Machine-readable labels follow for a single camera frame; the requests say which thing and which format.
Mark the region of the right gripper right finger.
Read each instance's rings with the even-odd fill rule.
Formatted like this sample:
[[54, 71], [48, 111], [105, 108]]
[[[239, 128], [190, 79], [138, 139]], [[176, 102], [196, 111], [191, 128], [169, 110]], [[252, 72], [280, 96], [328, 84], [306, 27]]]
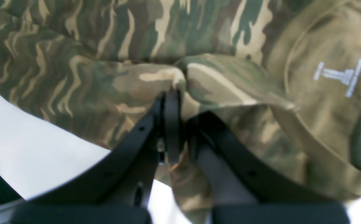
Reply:
[[350, 224], [338, 201], [300, 187], [249, 152], [213, 113], [186, 124], [190, 158], [212, 190], [208, 224]]

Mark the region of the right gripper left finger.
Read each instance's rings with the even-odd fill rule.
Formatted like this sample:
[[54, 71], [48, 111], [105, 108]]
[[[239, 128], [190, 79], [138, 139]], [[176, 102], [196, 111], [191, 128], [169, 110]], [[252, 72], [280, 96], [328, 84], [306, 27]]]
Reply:
[[119, 145], [79, 177], [19, 206], [12, 224], [151, 224], [159, 164], [178, 163], [179, 92], [162, 92]]

